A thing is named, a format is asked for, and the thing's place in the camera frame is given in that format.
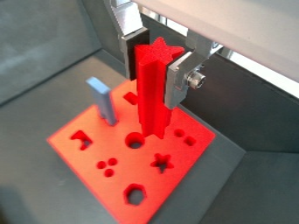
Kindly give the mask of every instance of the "hexagonal hole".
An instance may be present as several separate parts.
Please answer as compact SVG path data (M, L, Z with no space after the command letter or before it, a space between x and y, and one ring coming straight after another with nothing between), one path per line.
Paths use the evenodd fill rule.
M131 184L124 190L126 203L139 206L146 199L146 189L139 184Z

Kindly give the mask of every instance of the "screw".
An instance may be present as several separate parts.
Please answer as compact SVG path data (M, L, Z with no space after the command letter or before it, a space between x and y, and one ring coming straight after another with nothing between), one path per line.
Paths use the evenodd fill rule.
M186 81L187 81L187 85L193 88L193 89L198 89L203 82L206 81L206 76L201 73L201 71L193 70L186 77Z

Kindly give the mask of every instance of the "small round hole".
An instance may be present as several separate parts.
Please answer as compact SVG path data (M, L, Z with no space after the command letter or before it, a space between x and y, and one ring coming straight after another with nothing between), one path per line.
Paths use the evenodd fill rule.
M185 136L185 131L182 129L177 129L174 131L174 134L178 136L178 137L183 137Z
M118 164L118 160L112 157L108 161L107 161L108 165L116 165Z
M133 132L126 136L126 146L131 149L139 149L145 143L146 138L141 133Z
M111 170L111 169L106 169L106 173L104 173L104 175L106 175L107 178L111 178L111 177L115 175L114 170Z
M104 169L107 167L107 163L104 161L98 162L98 168Z
M197 144L197 140L195 140L195 138L191 137L191 136L187 136L187 137L185 138L185 142L186 142L190 146L194 146L194 145Z

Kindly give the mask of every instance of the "circular hole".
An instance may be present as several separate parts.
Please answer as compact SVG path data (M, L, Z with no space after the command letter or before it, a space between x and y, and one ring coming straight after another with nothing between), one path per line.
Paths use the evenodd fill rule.
M106 169L104 175L106 175L107 178L111 178L114 176L114 174L115 174L114 170Z
M107 161L108 165L116 165L118 164L118 160L112 157L108 161Z
M107 163L104 161L98 162L98 168L104 169L107 167Z
M182 129L177 129L174 131L174 134L178 136L178 137L183 137L185 136L185 131Z
M139 149L145 143L146 138L141 133L133 132L126 136L126 146L131 149Z

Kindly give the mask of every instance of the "gray wall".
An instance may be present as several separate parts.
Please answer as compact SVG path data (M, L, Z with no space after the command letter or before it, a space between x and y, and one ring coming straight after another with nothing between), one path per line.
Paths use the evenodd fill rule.
M0 0L0 105L99 48L80 0Z

